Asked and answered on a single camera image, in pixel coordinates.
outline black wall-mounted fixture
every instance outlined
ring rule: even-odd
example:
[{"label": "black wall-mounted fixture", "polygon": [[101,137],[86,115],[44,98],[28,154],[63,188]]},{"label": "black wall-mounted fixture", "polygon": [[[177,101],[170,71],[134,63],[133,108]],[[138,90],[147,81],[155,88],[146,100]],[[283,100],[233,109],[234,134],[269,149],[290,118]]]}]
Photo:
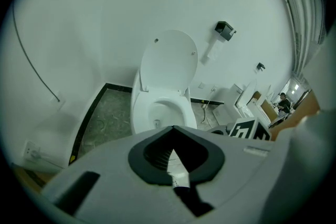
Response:
[{"label": "black wall-mounted fixture", "polygon": [[260,63],[257,65],[257,69],[263,71],[263,68],[266,69],[266,67],[260,62]]},{"label": "black wall-mounted fixture", "polygon": [[227,22],[218,22],[216,27],[215,27],[215,31],[217,31],[227,41],[229,41],[232,38],[233,34],[235,34],[237,32]]}]

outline person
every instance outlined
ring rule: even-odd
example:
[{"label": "person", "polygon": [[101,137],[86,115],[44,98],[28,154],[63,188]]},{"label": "person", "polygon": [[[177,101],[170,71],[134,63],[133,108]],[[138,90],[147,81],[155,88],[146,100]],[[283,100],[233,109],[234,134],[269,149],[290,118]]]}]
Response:
[{"label": "person", "polygon": [[280,131],[286,128],[295,127],[305,116],[311,116],[316,114],[320,110],[320,106],[317,102],[315,94],[313,91],[309,92],[308,95],[303,99],[301,104],[295,110],[293,115],[289,117],[284,122],[279,125],[270,128],[269,132],[272,134],[272,141],[275,141],[278,137]]},{"label": "person", "polygon": [[283,119],[284,116],[286,116],[290,112],[291,104],[290,104],[289,100],[286,98],[286,94],[284,92],[282,92],[280,94],[280,99],[281,99],[281,101],[277,105],[277,107],[279,109],[278,116],[275,120],[273,120],[271,122],[271,124],[269,126],[274,125],[275,123],[277,123],[278,121]]}]

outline black baseboard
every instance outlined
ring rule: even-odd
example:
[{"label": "black baseboard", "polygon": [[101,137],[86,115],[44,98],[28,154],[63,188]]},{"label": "black baseboard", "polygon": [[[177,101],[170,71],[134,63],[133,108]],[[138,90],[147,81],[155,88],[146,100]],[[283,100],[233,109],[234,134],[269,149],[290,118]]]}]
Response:
[{"label": "black baseboard", "polygon": [[[69,160],[69,164],[73,163],[78,156],[78,151],[79,151],[79,147],[80,144],[82,142],[85,130],[89,124],[89,121],[92,117],[92,114],[94,112],[94,110],[96,109],[100,99],[102,98],[102,96],[104,95],[104,93],[106,92],[107,89],[110,90],[115,90],[115,91],[121,91],[121,92],[132,92],[132,88],[130,87],[125,87],[125,86],[120,86],[120,85],[115,85],[115,84],[110,84],[110,83],[106,83],[103,88],[100,90],[100,92],[98,93],[97,97],[94,99],[92,105],[90,106],[88,112],[86,113],[83,122],[78,130],[75,142],[74,142],[74,146],[72,147],[72,152],[71,152],[71,158]],[[191,102],[193,103],[202,103],[202,104],[213,104],[213,105],[220,105],[223,103],[220,102],[215,102],[215,101],[208,101],[208,100],[201,100],[201,99],[195,99],[195,98],[191,98]]]},{"label": "black baseboard", "polygon": [[213,104],[213,105],[220,105],[220,104],[224,104],[221,102],[216,102],[216,101],[209,101],[209,100],[202,100],[202,99],[195,99],[195,98],[190,98],[190,101],[192,103],[200,103],[200,104]]}]

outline person in black shirt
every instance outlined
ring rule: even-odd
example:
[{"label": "person in black shirt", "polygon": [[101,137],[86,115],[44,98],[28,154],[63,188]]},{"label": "person in black shirt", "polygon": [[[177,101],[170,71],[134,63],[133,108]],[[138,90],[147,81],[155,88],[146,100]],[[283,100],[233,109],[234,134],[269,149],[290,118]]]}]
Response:
[{"label": "person in black shirt", "polygon": [[281,101],[278,104],[279,112],[284,111],[286,114],[288,114],[290,112],[290,102],[286,98],[286,95],[284,92],[280,94],[280,99]]}]

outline open toilet lid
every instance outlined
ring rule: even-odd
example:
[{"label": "open toilet lid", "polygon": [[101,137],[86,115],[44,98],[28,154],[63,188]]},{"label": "open toilet lid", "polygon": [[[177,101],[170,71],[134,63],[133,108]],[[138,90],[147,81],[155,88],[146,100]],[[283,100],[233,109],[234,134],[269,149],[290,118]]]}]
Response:
[{"label": "open toilet lid", "polygon": [[195,42],[177,30],[162,32],[151,40],[141,61],[142,89],[169,89],[184,93],[193,80],[198,63]]},{"label": "open toilet lid", "polygon": [[243,106],[247,105],[247,103],[251,100],[253,94],[255,93],[257,86],[257,80],[253,80],[249,83],[245,91],[239,97],[236,106],[238,108],[242,108]]}]

